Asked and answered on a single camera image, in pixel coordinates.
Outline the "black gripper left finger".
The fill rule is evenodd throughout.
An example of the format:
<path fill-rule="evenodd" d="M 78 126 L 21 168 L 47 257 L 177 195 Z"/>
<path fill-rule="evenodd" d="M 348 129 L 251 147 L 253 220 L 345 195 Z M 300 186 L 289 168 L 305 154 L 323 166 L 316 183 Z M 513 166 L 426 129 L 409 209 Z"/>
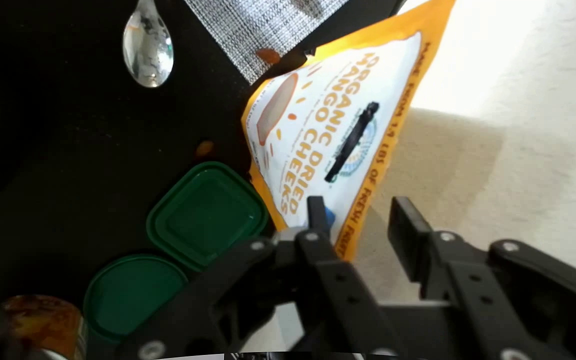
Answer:
<path fill-rule="evenodd" d="M 330 217 L 323 196 L 306 199 L 308 230 L 319 234 L 323 240 L 330 238 Z"/>

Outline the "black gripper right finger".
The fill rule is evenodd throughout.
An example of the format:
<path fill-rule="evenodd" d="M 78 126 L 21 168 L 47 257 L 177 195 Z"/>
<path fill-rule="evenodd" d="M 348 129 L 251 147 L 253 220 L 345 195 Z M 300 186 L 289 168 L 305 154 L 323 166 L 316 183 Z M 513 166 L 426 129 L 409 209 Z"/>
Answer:
<path fill-rule="evenodd" d="M 388 240 L 409 276 L 419 285 L 419 297 L 426 297 L 431 275 L 429 240 L 432 227 L 406 196 L 395 196 L 391 205 Z"/>

